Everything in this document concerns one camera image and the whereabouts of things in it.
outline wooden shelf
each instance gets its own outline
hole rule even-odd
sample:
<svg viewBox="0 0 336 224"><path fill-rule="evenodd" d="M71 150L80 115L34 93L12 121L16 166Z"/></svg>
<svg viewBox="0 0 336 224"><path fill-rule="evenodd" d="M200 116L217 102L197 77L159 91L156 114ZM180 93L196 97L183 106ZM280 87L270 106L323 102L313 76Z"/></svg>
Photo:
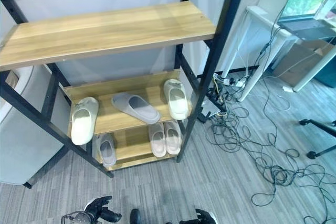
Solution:
<svg viewBox="0 0 336 224"><path fill-rule="evenodd" d="M135 78L68 87L65 88L65 92L72 100L71 111L80 99L85 97L96 98L99 102L99 111L94 133L109 133L146 126L146 123L112 106L111 98L119 92L137 94L148 101L161 114L160 122L172 120L164 97L163 84L168 79L178 79L179 75L179 70L166 71Z"/></svg>
<svg viewBox="0 0 336 224"><path fill-rule="evenodd" d="M8 34L0 71L208 40L215 29L191 2L24 23Z"/></svg>
<svg viewBox="0 0 336 224"><path fill-rule="evenodd" d="M113 133L113 136L117 162L115 165L108 167L108 170L117 170L174 157L170 154L160 158L153 155L148 137L148 127L117 131ZM92 152L93 157L99 163L102 163L98 153L99 147L97 143L93 144L95 146Z"/></svg>

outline extension cord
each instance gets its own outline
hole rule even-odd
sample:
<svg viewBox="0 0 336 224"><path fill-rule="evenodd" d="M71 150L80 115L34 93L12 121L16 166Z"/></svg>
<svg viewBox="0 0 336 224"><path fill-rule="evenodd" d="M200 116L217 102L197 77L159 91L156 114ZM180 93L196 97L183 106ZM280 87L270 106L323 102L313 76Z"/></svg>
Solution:
<svg viewBox="0 0 336 224"><path fill-rule="evenodd" d="M226 86L232 86L237 88L243 88L245 86L245 81L236 81L234 78L223 79L216 73L214 73L213 76L217 82L220 82Z"/></svg>

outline caster wheel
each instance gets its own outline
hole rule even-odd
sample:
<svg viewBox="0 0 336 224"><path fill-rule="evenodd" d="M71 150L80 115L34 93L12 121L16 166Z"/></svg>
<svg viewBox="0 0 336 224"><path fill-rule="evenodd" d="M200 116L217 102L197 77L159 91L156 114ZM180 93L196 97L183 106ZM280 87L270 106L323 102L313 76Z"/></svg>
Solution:
<svg viewBox="0 0 336 224"><path fill-rule="evenodd" d="M307 153L307 158L315 159L316 158L316 152L308 152Z"/></svg>
<svg viewBox="0 0 336 224"><path fill-rule="evenodd" d="M309 123L309 120L307 120L307 119L303 119L303 120L299 121L299 123L300 123L301 125L306 125L306 124Z"/></svg>

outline slipper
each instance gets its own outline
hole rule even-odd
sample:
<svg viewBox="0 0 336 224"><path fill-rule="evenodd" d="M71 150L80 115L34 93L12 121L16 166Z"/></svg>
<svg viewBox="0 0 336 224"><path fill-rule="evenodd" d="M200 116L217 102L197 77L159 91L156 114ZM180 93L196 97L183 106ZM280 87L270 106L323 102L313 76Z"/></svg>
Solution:
<svg viewBox="0 0 336 224"><path fill-rule="evenodd" d="M110 167L117 161L115 157L114 142L112 134L99 134L97 136L97 147L104 167Z"/></svg>
<svg viewBox="0 0 336 224"><path fill-rule="evenodd" d="M93 97L86 97L75 105L71 128L71 140L74 144L86 144L92 139L98 108L98 101Z"/></svg>
<svg viewBox="0 0 336 224"><path fill-rule="evenodd" d="M188 102L182 82L170 79L164 83L164 95L167 99L170 116L176 120L188 117Z"/></svg>
<svg viewBox="0 0 336 224"><path fill-rule="evenodd" d="M164 123L164 134L166 137L167 152L172 155L177 155L181 150L181 130L176 121Z"/></svg>
<svg viewBox="0 0 336 224"><path fill-rule="evenodd" d="M112 105L121 112L131 115L147 124L160 120L160 113L142 97L135 94L118 93L111 99Z"/></svg>
<svg viewBox="0 0 336 224"><path fill-rule="evenodd" d="M166 140L164 137L163 123L148 126L148 135L151 141L152 153L155 157L166 155Z"/></svg>

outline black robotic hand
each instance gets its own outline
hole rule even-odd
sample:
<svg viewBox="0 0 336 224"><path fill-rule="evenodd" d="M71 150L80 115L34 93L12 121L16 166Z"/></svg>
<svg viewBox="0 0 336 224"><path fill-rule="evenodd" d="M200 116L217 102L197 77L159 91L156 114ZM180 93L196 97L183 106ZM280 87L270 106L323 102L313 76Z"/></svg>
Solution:
<svg viewBox="0 0 336 224"><path fill-rule="evenodd" d="M196 209L196 213L197 220L180 221L180 224L218 224L211 213L200 209Z"/></svg>
<svg viewBox="0 0 336 224"><path fill-rule="evenodd" d="M84 212L91 214L95 221L97 221L98 218L102 218L109 222L118 222L121 219L121 214L116 214L107 207L103 207L109 203L110 199L112 199L112 196L95 199L84 209Z"/></svg>
<svg viewBox="0 0 336 224"><path fill-rule="evenodd" d="M201 224L217 224L213 216L203 210L196 209L197 217L200 220Z"/></svg>

